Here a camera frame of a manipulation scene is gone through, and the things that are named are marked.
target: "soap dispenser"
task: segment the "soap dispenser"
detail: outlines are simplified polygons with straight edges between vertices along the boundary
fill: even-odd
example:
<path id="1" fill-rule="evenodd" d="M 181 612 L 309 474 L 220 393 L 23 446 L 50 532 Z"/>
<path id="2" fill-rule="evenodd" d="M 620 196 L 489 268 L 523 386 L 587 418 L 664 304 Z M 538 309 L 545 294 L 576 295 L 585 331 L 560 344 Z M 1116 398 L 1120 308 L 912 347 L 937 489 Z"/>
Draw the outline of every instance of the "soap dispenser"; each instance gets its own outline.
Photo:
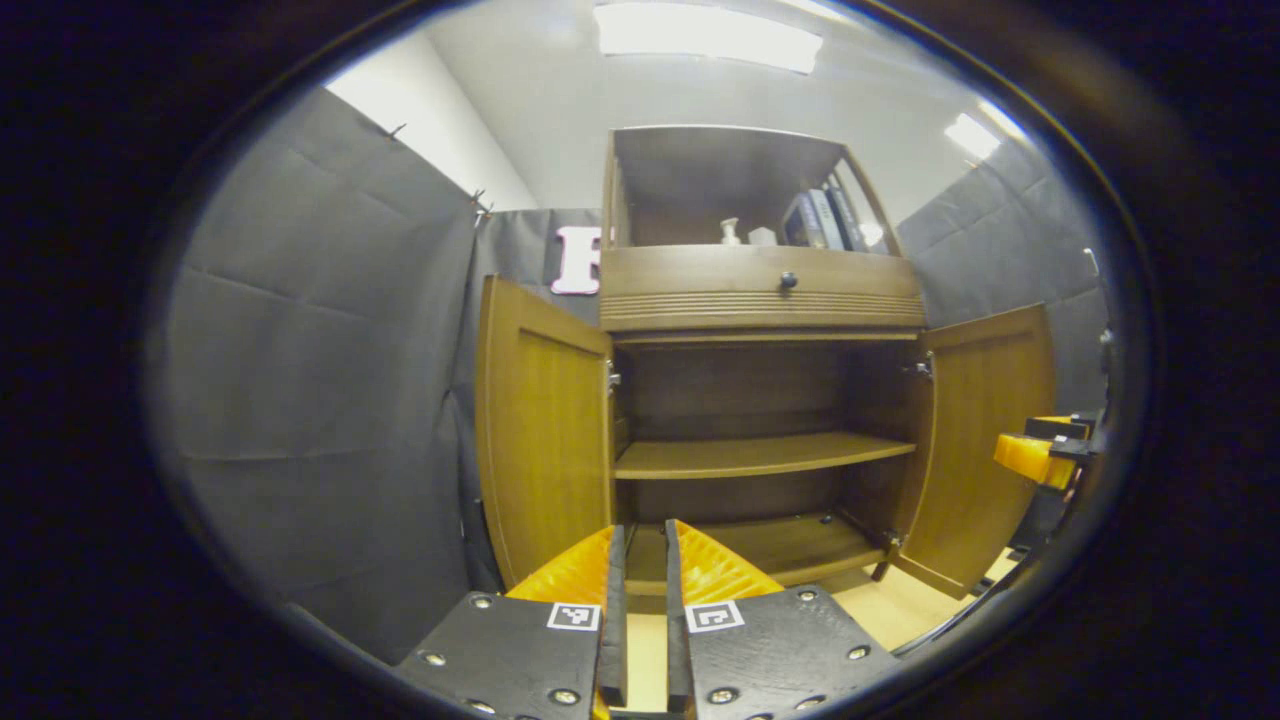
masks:
<path id="1" fill-rule="evenodd" d="M 727 218 L 721 220 L 721 231 L 724 233 L 724 237 L 721 238 L 721 245 L 742 245 L 742 241 L 733 232 L 736 227 L 737 227 L 737 218 Z"/>

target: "drawer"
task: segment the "drawer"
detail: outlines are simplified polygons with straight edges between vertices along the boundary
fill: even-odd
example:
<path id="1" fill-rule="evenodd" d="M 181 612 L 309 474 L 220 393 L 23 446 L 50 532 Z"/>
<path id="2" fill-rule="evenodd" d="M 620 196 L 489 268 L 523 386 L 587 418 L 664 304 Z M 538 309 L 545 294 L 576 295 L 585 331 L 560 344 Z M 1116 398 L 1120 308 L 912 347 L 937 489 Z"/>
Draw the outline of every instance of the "drawer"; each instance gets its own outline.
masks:
<path id="1" fill-rule="evenodd" d="M 782 286 L 782 274 L 795 287 Z M 924 327 L 902 258 L 750 245 L 605 250 L 600 329 Z"/>

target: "ceiling light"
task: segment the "ceiling light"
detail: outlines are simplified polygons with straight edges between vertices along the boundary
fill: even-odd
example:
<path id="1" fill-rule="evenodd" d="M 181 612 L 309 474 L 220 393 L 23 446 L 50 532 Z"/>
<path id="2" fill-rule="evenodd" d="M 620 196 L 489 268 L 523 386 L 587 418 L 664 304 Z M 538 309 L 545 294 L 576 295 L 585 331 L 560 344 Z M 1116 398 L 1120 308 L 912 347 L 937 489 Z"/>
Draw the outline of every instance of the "ceiling light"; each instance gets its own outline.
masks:
<path id="1" fill-rule="evenodd" d="M 1018 123 L 1015 123 L 1014 119 L 1006 115 L 1005 111 L 1001 110 L 1000 108 L 996 108 L 995 105 L 987 102 L 986 100 L 980 100 L 978 101 L 978 109 L 982 110 L 988 118 L 991 118 L 993 123 L 1000 126 L 1000 129 L 1005 131 L 1005 135 L 1007 135 L 1009 137 L 1018 137 L 1018 138 L 1025 137 L 1023 135 L 1023 128 L 1018 127 Z"/>
<path id="2" fill-rule="evenodd" d="M 942 132 L 979 160 L 986 160 L 995 152 L 996 147 L 1000 147 L 1000 140 L 996 136 L 964 113 L 956 117 L 955 124 Z"/>
<path id="3" fill-rule="evenodd" d="M 703 55 L 809 74 L 822 37 L 746 13 L 675 3 L 596 5 L 604 55 Z"/>

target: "cabinet door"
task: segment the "cabinet door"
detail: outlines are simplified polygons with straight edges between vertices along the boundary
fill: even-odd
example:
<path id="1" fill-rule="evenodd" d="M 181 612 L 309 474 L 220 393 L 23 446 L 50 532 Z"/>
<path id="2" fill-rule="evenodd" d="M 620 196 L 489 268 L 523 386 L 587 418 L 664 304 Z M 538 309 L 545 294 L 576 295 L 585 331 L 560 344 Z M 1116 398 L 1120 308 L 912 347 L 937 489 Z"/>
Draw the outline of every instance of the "cabinet door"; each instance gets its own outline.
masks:
<path id="1" fill-rule="evenodd" d="M 485 278 L 476 343 L 476 452 L 507 587 L 613 523 L 609 336 Z"/>
<path id="2" fill-rule="evenodd" d="M 1053 410 L 1043 305 L 922 334 L 933 352 L 933 423 L 914 521 L 893 564 L 963 598 L 1009 543 L 1036 489 L 998 465 L 1000 433 Z"/>

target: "small white container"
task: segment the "small white container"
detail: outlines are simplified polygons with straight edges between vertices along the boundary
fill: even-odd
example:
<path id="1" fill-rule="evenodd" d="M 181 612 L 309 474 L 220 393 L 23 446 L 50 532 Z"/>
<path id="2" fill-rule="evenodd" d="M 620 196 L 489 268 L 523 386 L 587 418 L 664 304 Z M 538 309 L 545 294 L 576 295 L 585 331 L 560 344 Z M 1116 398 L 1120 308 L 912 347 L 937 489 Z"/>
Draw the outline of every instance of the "small white container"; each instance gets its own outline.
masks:
<path id="1" fill-rule="evenodd" d="M 742 245 L 742 241 L 737 237 L 735 228 L 737 228 L 737 218 L 721 220 L 721 231 L 724 233 L 724 237 L 721 238 L 721 245 Z"/>
<path id="2" fill-rule="evenodd" d="M 751 245 L 777 246 L 778 236 L 769 228 L 755 228 L 754 231 L 746 233 L 746 241 Z"/>

